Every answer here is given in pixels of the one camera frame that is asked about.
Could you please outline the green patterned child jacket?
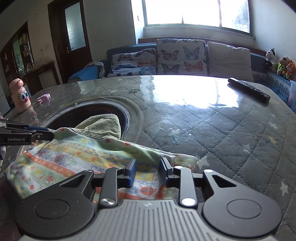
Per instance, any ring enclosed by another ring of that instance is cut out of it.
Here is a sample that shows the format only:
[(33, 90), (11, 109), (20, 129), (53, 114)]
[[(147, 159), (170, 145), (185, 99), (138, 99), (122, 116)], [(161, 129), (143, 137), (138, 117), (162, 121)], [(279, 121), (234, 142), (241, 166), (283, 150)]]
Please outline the green patterned child jacket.
[(119, 119), (114, 114), (95, 115), (74, 128), (62, 127), (52, 141), (31, 145), (5, 169), (4, 175), (20, 198), (26, 198), (81, 171), (104, 173), (108, 168), (137, 161), (130, 188), (121, 188), (123, 199), (169, 199), (175, 188), (165, 190), (158, 167), (162, 157), (172, 166), (194, 169), (197, 159), (186, 154), (157, 150), (120, 139)]

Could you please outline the round black induction hob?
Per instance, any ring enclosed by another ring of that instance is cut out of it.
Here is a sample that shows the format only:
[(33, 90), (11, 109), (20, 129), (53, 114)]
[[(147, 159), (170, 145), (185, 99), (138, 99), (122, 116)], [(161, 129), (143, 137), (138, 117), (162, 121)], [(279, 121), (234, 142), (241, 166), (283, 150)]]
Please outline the round black induction hob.
[(59, 128), (75, 128), (89, 117), (101, 114), (115, 114), (120, 123), (121, 137), (125, 137), (130, 128), (130, 113), (121, 105), (113, 103), (83, 103), (79, 107), (71, 106), (44, 121), (41, 127), (57, 130)]

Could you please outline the small pink toy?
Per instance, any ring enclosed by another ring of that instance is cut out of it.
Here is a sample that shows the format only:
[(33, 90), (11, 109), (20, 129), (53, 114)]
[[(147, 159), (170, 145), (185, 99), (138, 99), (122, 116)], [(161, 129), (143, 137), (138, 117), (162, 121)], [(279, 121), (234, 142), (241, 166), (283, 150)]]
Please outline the small pink toy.
[(43, 102), (49, 101), (51, 99), (50, 94), (43, 94), (42, 96), (37, 98), (37, 101), (41, 104)]

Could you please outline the pink cartoon water bottle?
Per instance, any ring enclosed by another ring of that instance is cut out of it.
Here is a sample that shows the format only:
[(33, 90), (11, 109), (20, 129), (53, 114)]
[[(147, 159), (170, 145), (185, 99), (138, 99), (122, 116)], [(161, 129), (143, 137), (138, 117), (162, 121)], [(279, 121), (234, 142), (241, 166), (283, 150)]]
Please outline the pink cartoon water bottle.
[(31, 106), (31, 101), (27, 90), (23, 86), (23, 81), (20, 78), (14, 79), (9, 84), (11, 98), (15, 104), (18, 113), (22, 113)]

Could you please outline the grey quilted table cover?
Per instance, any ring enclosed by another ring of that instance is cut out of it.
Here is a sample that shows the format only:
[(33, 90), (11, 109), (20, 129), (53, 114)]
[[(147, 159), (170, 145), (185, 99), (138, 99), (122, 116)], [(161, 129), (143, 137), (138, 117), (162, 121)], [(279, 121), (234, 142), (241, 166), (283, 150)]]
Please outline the grey quilted table cover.
[[(212, 169), (265, 194), (280, 206), (278, 240), (295, 240), (295, 113), (269, 88), (261, 104), (237, 92), (222, 78), (202, 76), (130, 76), (79, 81), (50, 87), (49, 103), (37, 97), (24, 113), (8, 118), (41, 125), (65, 108), (111, 101), (129, 111), (122, 139), (197, 159), (191, 169)], [(8, 147), (1, 176), (1, 240), (20, 236), (13, 219), (19, 196), (4, 175), (18, 147)]]

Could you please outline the dark wooden shelf cabinet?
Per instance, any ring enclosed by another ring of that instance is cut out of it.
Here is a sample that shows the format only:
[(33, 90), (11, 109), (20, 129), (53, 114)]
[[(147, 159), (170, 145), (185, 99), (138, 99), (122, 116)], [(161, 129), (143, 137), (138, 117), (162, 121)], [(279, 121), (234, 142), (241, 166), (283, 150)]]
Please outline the dark wooden shelf cabinet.
[(7, 84), (20, 78), (34, 95), (63, 83), (47, 30), (47, 27), (33, 30), (25, 22), (3, 46), (1, 67)]

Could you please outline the blue grey cloth on sofa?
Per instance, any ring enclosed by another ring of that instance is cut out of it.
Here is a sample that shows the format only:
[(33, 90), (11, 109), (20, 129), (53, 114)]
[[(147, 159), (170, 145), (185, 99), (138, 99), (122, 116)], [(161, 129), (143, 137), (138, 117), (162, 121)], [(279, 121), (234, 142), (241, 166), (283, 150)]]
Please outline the blue grey cloth on sofa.
[(68, 83), (100, 79), (105, 77), (105, 68), (102, 61), (92, 61), (83, 69), (68, 78)]

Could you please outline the dark wooden door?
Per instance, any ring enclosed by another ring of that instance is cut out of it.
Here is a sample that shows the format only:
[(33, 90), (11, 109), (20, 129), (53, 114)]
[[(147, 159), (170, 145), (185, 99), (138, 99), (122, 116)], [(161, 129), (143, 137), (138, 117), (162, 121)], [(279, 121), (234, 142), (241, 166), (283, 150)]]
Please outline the dark wooden door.
[(83, 1), (48, 4), (50, 31), (63, 83), (92, 61)]

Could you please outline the black remote control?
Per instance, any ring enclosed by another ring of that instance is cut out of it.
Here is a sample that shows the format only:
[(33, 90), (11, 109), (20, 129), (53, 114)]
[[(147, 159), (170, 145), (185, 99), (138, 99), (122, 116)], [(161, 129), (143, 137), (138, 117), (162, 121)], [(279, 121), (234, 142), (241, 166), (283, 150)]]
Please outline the black remote control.
[(268, 94), (242, 80), (238, 80), (231, 77), (228, 78), (228, 83), (235, 89), (252, 97), (253, 99), (256, 99), (262, 104), (268, 104), (270, 101), (270, 96)]

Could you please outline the lying butterfly cushion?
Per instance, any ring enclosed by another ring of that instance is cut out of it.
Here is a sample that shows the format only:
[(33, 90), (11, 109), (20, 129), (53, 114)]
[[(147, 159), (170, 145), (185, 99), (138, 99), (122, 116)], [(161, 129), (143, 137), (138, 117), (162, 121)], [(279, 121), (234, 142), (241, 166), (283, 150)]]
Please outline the lying butterfly cushion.
[(107, 77), (139, 76), (156, 74), (156, 49), (120, 53), (111, 56)]

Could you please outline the upright butterfly cushion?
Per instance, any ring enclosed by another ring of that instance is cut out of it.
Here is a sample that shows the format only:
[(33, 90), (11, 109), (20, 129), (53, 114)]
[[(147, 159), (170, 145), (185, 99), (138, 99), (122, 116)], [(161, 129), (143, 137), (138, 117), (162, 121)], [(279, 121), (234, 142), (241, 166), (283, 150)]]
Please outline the upright butterfly cushion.
[(192, 39), (158, 39), (158, 74), (208, 75), (206, 43)]

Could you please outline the plain beige cushion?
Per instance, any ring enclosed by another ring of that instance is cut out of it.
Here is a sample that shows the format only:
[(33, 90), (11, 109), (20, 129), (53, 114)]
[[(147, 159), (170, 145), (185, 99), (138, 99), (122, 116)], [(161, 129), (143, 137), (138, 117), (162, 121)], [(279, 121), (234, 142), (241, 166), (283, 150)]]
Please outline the plain beige cushion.
[(209, 76), (253, 82), (250, 50), (208, 42)]

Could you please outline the orange plush toy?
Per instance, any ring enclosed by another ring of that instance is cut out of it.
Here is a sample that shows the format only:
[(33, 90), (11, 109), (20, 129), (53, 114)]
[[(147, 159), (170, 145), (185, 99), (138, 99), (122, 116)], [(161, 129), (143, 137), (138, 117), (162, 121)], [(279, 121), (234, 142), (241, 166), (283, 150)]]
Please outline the orange plush toy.
[(285, 73), (285, 76), (284, 78), (286, 80), (291, 80), (292, 79), (292, 73), (293, 71), (295, 70), (295, 63), (293, 61), (290, 61), (290, 63), (287, 65), (286, 67), (286, 73)]

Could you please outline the black white plush cow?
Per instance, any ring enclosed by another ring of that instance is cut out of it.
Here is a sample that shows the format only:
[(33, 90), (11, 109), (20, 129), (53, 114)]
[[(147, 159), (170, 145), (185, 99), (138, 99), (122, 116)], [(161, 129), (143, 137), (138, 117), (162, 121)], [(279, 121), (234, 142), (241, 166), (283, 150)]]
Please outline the black white plush cow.
[(274, 48), (269, 49), (265, 55), (265, 66), (267, 69), (271, 70), (272, 72), (276, 72), (278, 68), (278, 61), (275, 57), (275, 50)]

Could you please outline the window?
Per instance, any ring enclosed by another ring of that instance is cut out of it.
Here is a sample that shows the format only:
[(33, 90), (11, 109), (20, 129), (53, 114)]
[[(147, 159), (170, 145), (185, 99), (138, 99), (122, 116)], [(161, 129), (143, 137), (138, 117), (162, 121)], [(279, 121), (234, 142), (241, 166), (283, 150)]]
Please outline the window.
[(193, 26), (252, 34), (250, 1), (143, 1), (147, 27)]

